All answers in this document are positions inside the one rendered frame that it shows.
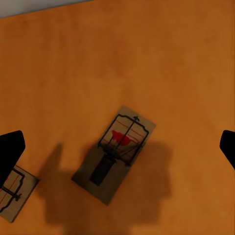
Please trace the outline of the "mousetrap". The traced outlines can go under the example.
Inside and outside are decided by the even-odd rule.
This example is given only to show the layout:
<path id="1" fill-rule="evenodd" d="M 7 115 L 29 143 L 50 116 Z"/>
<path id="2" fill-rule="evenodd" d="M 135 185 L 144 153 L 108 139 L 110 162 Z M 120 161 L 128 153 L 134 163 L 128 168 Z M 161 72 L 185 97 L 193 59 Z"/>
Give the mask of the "mousetrap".
<path id="1" fill-rule="evenodd" d="M 122 105 L 71 180 L 109 205 L 156 126 Z"/>
<path id="2" fill-rule="evenodd" d="M 0 218 L 13 223 L 39 181 L 39 178 L 15 165 L 0 189 Z"/>

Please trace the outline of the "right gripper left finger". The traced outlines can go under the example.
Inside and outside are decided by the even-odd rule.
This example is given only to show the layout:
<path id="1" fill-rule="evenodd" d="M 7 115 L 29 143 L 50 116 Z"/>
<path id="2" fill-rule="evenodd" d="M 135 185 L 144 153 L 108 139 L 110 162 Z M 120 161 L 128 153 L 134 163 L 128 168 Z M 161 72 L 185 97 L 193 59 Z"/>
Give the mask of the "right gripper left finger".
<path id="1" fill-rule="evenodd" d="M 24 152 L 21 130 L 0 136 L 0 189 Z"/>

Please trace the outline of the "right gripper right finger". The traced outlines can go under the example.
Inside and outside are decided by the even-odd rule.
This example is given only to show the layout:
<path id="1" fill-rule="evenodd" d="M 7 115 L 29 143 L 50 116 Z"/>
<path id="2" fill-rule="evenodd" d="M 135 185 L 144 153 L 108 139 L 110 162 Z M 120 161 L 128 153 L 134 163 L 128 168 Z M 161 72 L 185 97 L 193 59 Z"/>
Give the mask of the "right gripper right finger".
<path id="1" fill-rule="evenodd" d="M 224 130 L 219 147 L 235 169 L 235 132 Z"/>

